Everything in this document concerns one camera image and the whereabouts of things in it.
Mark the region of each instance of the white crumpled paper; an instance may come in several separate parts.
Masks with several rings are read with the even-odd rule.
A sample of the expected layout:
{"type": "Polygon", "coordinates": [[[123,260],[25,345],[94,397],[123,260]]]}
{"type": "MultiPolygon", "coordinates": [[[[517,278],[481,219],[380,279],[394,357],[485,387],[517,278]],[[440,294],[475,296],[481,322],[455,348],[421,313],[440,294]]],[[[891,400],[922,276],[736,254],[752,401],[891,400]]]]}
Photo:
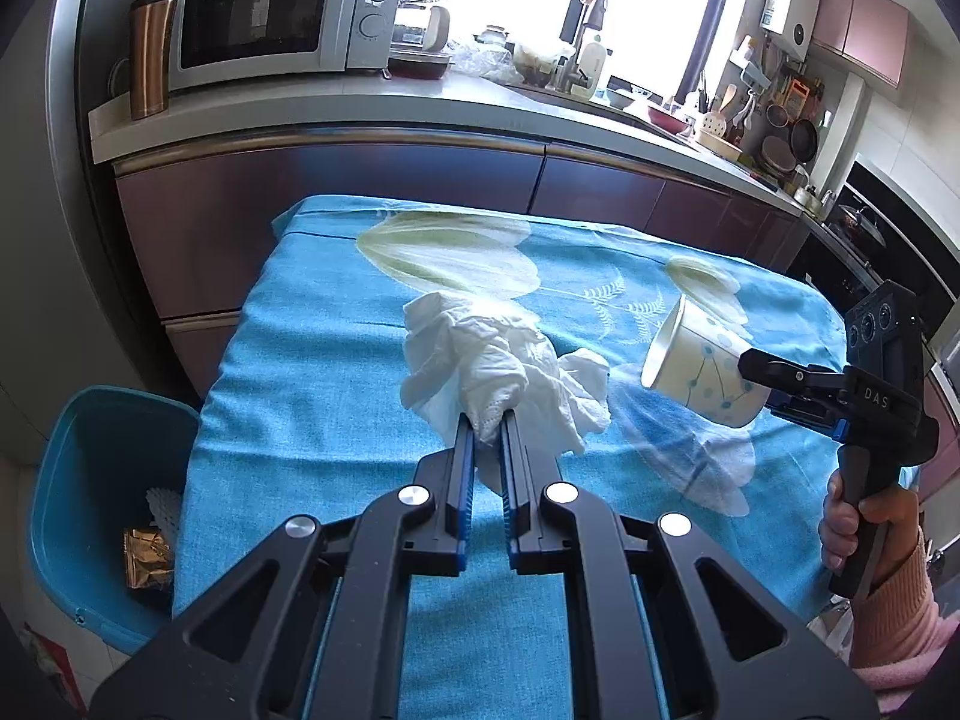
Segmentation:
{"type": "MultiPolygon", "coordinates": [[[[403,307],[403,355],[410,375],[400,402],[453,446],[464,412],[480,442],[493,445],[503,413],[514,409],[523,440],[555,456],[583,454],[587,433],[610,424],[607,377],[600,355],[577,349],[560,359],[536,328],[539,318],[517,303],[435,292],[403,307]]],[[[479,453],[480,479],[499,491],[496,456],[479,453]]]]}

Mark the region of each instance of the pink sweater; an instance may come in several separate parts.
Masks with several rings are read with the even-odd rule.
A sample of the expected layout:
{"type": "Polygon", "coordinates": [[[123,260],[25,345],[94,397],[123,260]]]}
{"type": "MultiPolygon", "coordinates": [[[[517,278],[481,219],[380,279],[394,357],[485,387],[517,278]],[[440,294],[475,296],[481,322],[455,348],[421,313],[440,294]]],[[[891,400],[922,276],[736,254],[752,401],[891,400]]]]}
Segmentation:
{"type": "Polygon", "coordinates": [[[957,614],[940,616],[923,541],[893,576],[853,604],[850,666],[877,693],[881,712],[897,709],[925,678],[956,631],[957,614]]]}

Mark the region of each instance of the trash can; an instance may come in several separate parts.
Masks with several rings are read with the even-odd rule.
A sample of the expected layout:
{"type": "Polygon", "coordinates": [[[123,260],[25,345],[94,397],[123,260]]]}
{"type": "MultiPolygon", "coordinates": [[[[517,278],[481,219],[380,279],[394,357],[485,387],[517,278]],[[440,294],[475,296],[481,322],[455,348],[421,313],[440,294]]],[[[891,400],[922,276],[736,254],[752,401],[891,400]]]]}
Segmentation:
{"type": "Polygon", "coordinates": [[[169,594],[127,589],[124,528],[151,522],[145,493],[186,484],[200,415],[117,386],[74,395],[37,477],[30,554],[40,585],[78,625],[132,655],[170,619],[169,594]]]}

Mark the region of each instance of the gold wrapper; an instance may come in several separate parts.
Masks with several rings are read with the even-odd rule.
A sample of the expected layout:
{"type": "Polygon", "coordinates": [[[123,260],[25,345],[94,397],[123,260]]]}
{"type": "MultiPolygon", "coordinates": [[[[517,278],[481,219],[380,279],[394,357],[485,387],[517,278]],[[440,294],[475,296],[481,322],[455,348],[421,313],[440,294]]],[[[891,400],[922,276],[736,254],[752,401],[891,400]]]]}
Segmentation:
{"type": "Polygon", "coordinates": [[[123,552],[130,589],[173,587],[174,556],[159,528],[127,528],[123,531],[123,552]]]}

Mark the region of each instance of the microwave control panel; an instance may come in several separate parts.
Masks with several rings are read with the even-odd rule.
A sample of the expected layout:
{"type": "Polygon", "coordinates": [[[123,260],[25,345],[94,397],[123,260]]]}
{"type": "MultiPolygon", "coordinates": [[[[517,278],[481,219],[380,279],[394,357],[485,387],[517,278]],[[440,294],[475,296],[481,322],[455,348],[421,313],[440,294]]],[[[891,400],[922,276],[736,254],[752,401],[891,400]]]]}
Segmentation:
{"type": "Polygon", "coordinates": [[[348,68],[379,70],[387,66],[400,0],[357,0],[347,49],[348,68]]]}

